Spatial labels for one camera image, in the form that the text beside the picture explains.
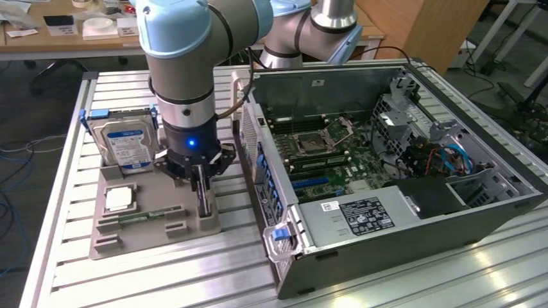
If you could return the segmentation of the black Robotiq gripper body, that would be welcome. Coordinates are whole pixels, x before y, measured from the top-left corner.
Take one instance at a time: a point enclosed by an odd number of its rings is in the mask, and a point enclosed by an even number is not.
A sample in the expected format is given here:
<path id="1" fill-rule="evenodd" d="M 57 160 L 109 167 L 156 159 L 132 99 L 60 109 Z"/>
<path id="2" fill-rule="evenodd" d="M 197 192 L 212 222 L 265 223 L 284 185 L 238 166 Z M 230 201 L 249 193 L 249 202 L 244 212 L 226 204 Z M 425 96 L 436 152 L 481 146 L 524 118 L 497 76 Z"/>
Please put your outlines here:
<path id="1" fill-rule="evenodd" d="M 181 164 L 209 163 L 220 152 L 216 131 L 216 118 L 192 128 L 164 122 L 169 159 Z"/>

